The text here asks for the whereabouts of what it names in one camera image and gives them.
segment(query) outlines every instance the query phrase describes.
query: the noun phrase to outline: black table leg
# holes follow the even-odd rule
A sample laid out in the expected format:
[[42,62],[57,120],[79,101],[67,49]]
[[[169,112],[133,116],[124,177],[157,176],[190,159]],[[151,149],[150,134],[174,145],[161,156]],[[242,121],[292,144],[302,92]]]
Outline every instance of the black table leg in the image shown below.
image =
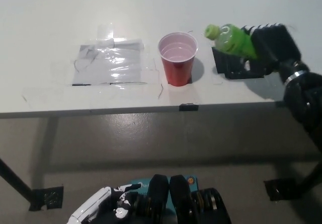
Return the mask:
[[30,203],[30,211],[41,210],[41,207],[44,205],[47,206],[47,209],[62,207],[62,186],[32,190],[1,159],[0,176]]
[[303,194],[322,183],[322,161],[299,184],[294,178],[275,179],[264,183],[271,201],[301,198]]

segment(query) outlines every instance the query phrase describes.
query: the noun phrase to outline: plastic bottle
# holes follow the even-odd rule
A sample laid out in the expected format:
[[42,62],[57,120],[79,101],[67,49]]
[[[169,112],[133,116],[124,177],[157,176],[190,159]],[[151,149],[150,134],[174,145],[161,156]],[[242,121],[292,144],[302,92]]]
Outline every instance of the plastic bottle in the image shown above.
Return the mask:
[[232,24],[224,26],[209,25],[205,37],[215,41],[215,48],[226,54],[256,59],[251,37]]

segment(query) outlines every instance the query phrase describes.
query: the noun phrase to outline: floor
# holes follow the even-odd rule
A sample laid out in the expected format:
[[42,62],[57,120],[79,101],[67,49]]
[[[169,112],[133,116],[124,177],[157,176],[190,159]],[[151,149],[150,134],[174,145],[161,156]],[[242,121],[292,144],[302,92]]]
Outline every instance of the floor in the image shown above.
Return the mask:
[[270,202],[263,181],[301,179],[320,159],[284,108],[0,120],[0,157],[32,188],[64,186],[62,209],[28,212],[0,179],[0,223],[66,223],[96,190],[155,173],[215,187],[232,223],[321,223],[322,187]]

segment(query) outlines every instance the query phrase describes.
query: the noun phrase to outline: red plastic cup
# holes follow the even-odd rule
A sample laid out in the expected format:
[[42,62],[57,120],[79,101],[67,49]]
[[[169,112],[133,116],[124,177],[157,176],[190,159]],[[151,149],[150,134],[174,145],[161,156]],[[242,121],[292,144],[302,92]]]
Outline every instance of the red plastic cup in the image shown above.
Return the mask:
[[176,87],[189,83],[197,40],[188,33],[171,33],[160,40],[158,48],[168,83]]

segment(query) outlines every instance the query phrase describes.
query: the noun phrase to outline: green bottle cap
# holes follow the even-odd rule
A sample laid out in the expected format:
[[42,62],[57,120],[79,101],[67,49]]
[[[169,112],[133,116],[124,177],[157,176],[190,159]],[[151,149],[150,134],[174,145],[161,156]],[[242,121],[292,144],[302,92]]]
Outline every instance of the green bottle cap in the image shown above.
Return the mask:
[[220,27],[210,24],[205,30],[205,37],[210,40],[215,40],[220,35]]

